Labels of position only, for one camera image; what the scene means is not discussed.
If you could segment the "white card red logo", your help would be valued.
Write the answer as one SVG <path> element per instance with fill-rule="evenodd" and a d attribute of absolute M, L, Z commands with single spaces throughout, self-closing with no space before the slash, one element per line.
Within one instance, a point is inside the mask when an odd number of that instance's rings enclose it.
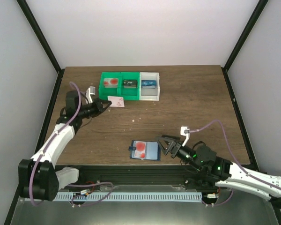
<path fill-rule="evenodd" d="M 125 107 L 124 98 L 117 96 L 108 96 L 108 101 L 111 101 L 110 107 Z"/>

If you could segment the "blue leather card holder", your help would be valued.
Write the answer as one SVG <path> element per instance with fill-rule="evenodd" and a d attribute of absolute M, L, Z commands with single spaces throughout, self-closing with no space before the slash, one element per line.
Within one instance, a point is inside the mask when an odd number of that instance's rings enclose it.
<path fill-rule="evenodd" d="M 132 143 L 128 148 L 128 150 L 130 152 L 130 159 L 132 159 L 131 158 L 131 150 L 133 149 L 132 144 L 133 144 L 134 141 L 135 140 L 132 140 Z M 160 150 L 157 142 L 145 142 L 145 143 L 146 143 L 146 158 L 143 159 L 143 160 L 160 161 L 161 150 Z"/>

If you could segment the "white card with red dot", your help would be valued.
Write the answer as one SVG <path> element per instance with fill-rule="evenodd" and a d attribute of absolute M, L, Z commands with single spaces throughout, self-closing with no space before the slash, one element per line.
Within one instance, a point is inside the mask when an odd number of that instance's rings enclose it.
<path fill-rule="evenodd" d="M 111 78 L 112 86 L 110 88 L 117 88 L 118 87 L 118 78 Z"/>

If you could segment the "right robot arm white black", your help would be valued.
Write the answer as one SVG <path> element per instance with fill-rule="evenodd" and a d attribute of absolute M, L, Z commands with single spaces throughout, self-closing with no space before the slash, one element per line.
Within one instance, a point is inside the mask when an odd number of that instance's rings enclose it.
<path fill-rule="evenodd" d="M 195 173 L 194 181 L 199 185 L 247 192 L 281 209 L 281 176 L 244 168 L 219 157 L 204 142 L 190 148 L 179 137 L 168 135 L 156 137 L 156 142 L 164 155 L 179 158 L 182 165 Z"/>

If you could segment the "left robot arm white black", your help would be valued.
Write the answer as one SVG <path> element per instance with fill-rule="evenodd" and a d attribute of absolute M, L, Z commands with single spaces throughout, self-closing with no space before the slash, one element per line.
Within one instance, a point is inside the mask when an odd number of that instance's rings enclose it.
<path fill-rule="evenodd" d="M 52 201 L 59 190 L 77 182 L 78 169 L 65 167 L 55 170 L 58 158 L 81 128 L 82 121 L 99 116 L 112 104 L 109 100 L 92 99 L 89 94 L 86 94 L 86 104 L 83 104 L 83 96 L 79 91 L 67 92 L 66 105 L 60 112 L 52 134 L 37 153 L 19 163 L 20 197 L 32 201 Z"/>

